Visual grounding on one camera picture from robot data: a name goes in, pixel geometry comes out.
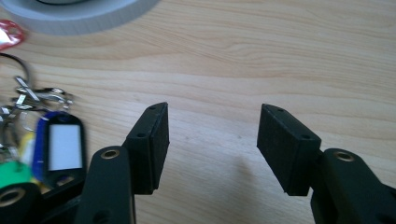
table surface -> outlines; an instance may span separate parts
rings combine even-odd
[[[35,87],[77,96],[91,155],[169,104],[160,188],[136,196],[139,223],[314,223],[310,198],[287,196],[256,148],[261,105],[395,188],[395,11],[392,0],[162,0],[116,29],[28,33],[5,52],[32,65]],[[0,101],[14,84],[1,73]]]

screw hole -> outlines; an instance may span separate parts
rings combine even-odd
[[[0,195],[0,207],[6,207],[19,201],[26,191],[22,188],[9,189]]]
[[[102,153],[101,157],[105,160],[111,160],[113,158],[116,158],[120,155],[120,152],[116,149],[110,149],[104,153]]]
[[[334,156],[341,161],[354,161],[355,159],[353,156],[349,155],[348,153],[336,151],[334,152]]]
[[[311,137],[308,134],[302,134],[301,137],[303,139],[311,139]]]
[[[92,221],[93,221],[93,223],[97,223],[97,224],[108,223],[110,221],[110,211],[103,210],[103,211],[97,212],[95,214],[95,216],[93,216]]]

